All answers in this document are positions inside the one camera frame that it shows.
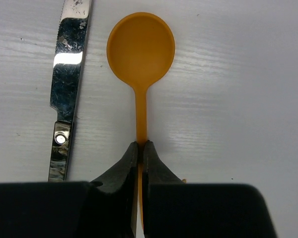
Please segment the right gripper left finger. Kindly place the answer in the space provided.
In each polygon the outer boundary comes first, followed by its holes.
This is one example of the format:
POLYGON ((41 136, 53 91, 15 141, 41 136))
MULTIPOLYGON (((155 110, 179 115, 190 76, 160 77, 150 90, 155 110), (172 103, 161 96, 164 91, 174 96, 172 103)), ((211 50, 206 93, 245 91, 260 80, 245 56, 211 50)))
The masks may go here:
POLYGON ((138 144, 89 183, 77 238, 134 238, 137 227, 138 144))

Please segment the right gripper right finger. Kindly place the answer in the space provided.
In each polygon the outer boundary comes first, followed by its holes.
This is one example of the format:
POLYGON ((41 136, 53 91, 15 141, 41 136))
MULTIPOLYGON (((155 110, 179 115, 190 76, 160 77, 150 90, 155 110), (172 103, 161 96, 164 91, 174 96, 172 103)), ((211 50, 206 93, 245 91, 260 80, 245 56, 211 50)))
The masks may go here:
POLYGON ((147 238, 185 238, 188 223, 181 208, 185 183, 160 159, 154 143, 143 151, 142 221, 147 238))

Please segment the yellow-orange plastic spoon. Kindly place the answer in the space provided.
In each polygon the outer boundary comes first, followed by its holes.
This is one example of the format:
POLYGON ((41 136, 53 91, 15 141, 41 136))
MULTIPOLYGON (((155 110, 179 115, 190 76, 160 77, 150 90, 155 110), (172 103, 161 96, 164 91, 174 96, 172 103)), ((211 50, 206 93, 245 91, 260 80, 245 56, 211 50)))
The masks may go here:
POLYGON ((166 75, 173 63, 173 33, 160 17, 135 12, 114 26, 106 52, 112 72, 134 91, 136 141, 143 154, 148 140, 147 91, 166 75))

